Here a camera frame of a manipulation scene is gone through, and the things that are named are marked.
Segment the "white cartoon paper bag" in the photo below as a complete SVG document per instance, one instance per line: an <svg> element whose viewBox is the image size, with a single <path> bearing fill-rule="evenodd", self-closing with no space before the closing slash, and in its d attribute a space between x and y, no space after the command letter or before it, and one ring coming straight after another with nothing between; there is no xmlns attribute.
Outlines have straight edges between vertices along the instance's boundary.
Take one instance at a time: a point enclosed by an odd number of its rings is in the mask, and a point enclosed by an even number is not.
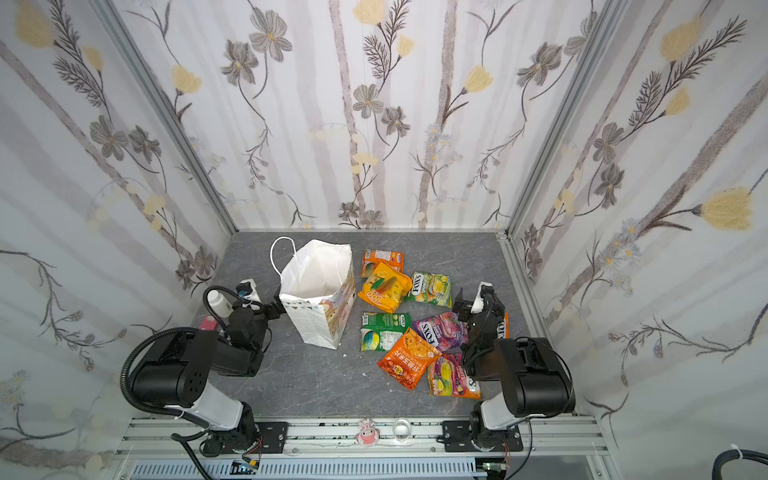
<svg viewBox="0 0 768 480"><path fill-rule="evenodd" d="M355 297L351 246L312 239L298 248L292 238L282 236L270 251L281 241L290 243L292 255L282 268L270 257L280 279L280 303L304 343L337 349Z"/></svg>

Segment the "orange corn snack bag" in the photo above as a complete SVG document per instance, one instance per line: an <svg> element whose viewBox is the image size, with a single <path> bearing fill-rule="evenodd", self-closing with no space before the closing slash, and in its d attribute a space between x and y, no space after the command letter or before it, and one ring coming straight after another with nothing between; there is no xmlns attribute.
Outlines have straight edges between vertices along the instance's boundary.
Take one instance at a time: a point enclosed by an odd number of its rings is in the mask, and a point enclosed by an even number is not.
<svg viewBox="0 0 768 480"><path fill-rule="evenodd" d="M437 348L409 328L377 365L401 386L414 390L427 369L441 356Z"/></svg>

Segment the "yellow orange snack bag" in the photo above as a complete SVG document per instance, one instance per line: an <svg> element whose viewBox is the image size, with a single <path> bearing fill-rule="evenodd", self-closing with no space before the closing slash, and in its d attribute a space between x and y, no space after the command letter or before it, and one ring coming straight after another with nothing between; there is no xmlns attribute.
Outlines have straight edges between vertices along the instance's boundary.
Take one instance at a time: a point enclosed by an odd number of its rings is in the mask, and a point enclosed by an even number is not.
<svg viewBox="0 0 768 480"><path fill-rule="evenodd" d="M389 314L395 313L413 286L409 276L389 265L378 264L358 293L365 303Z"/></svg>

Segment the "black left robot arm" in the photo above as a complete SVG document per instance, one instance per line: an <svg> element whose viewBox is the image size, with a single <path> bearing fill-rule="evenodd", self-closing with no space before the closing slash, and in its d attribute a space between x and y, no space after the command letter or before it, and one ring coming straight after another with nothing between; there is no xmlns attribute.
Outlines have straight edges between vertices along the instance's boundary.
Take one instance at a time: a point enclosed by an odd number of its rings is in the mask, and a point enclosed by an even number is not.
<svg viewBox="0 0 768 480"><path fill-rule="evenodd" d="M214 286L206 292L232 297L232 313L216 314L213 330L173 327L143 340L121 368L122 395L137 410L199 427L196 434L171 436L193 460L279 454L287 423L256 421L247 403L223 393L209 376L255 377L271 344L269 323L285 314L285 307L279 299L258 300L243 285L235 290Z"/></svg>

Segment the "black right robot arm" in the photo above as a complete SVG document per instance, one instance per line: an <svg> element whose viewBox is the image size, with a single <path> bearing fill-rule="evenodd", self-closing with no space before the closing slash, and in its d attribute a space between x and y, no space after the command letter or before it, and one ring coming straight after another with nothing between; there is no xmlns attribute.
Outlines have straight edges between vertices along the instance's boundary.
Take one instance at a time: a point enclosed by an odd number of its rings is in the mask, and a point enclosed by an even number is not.
<svg viewBox="0 0 768 480"><path fill-rule="evenodd" d="M500 385L497 395L473 408L463 444L476 451L520 450L514 435L521 424L574 410L567 364L547 339L512 334L506 308L491 284L481 283L472 300L458 293L452 312L467 327L468 339L460 347L464 372L475 382Z"/></svg>

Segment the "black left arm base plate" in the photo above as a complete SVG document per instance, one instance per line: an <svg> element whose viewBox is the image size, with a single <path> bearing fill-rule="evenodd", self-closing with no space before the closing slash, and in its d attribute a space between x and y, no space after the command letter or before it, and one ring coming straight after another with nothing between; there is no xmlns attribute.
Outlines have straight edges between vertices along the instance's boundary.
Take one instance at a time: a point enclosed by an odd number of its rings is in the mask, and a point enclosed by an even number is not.
<svg viewBox="0 0 768 480"><path fill-rule="evenodd" d="M259 454L282 454L287 440L289 423L259 421L256 426L259 439L254 452Z"/></svg>

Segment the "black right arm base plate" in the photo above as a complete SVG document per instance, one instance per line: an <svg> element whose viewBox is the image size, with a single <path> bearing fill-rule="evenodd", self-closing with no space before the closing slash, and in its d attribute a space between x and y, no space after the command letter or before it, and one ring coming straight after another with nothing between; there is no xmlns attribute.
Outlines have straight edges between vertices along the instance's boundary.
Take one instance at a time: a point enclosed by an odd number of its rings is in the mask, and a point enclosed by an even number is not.
<svg viewBox="0 0 768 480"><path fill-rule="evenodd" d="M481 423L469 420L447 420L441 424L442 434L437 442L448 453L504 453L524 450L518 426L488 430Z"/></svg>

